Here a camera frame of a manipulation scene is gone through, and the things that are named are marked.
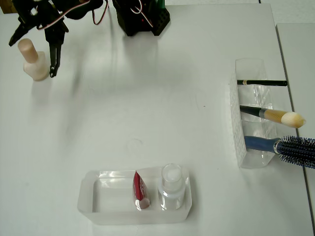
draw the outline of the hairbrush bristles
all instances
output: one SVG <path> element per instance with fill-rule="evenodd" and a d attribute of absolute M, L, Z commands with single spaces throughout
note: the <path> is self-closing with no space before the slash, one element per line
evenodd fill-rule
<path fill-rule="evenodd" d="M 315 139 L 287 136 L 277 150 L 282 161 L 315 169 Z"/>

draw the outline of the beige nail polish bottle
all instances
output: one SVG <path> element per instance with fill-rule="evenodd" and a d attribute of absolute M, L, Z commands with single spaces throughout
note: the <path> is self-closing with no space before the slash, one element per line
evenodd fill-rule
<path fill-rule="evenodd" d="M 34 81 L 42 81 L 49 75 L 49 67 L 46 63 L 45 53 L 37 52 L 32 41 L 28 38 L 22 39 L 18 48 L 26 62 L 23 70 L 33 78 Z"/>

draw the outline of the white bottle cap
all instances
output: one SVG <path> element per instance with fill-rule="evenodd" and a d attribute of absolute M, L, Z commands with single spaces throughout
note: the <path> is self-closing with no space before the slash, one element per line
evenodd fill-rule
<path fill-rule="evenodd" d="M 22 39 L 18 43 L 18 48 L 28 63 L 37 62 L 38 54 L 29 38 Z"/>
<path fill-rule="evenodd" d="M 175 192 L 183 185 L 183 174 L 180 166 L 168 164 L 162 169 L 162 186 L 166 192 Z"/>

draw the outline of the clear plastic holder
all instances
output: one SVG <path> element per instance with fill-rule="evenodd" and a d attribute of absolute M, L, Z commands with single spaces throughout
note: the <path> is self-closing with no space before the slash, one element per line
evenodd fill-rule
<path fill-rule="evenodd" d="M 91 171 L 81 182 L 78 210 L 97 225 L 165 224 L 184 221 L 192 199 L 188 169 L 182 167 L 186 189 L 183 205 L 163 210 L 158 199 L 161 167 L 137 170 L 150 194 L 150 206 L 137 210 L 132 195 L 135 170 Z"/>
<path fill-rule="evenodd" d="M 261 168 L 270 162 L 274 153 L 246 150 L 244 135 L 272 139 L 277 136 L 275 123 L 266 119 L 241 113 L 239 105 L 272 109 L 269 86 L 239 85 L 237 80 L 267 80 L 264 62 L 261 59 L 238 59 L 235 74 L 230 82 L 230 102 L 233 138 L 237 161 L 241 168 Z"/>

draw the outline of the white tabletop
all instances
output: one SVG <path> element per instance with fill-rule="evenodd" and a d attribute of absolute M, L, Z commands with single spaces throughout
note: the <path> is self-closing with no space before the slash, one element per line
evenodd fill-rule
<path fill-rule="evenodd" d="M 315 138 L 315 24 L 278 24 L 287 78 L 296 112 L 307 124 L 299 128 L 301 137 Z M 312 204 L 315 204 L 315 170 L 306 169 Z"/>
<path fill-rule="evenodd" d="M 302 168 L 239 169 L 229 142 L 235 60 L 264 59 L 269 79 L 285 79 L 270 6 L 167 9 L 159 37 L 126 37 L 113 8 L 98 27 L 91 14 L 65 20 L 58 75 L 39 83 L 8 46 L 17 16 L 0 16 L 0 235 L 313 235 Z M 48 57 L 44 32 L 27 37 Z M 275 107 L 290 109 L 278 91 Z M 191 174 L 183 223 L 96 226 L 76 209 L 86 172 L 170 162 Z"/>

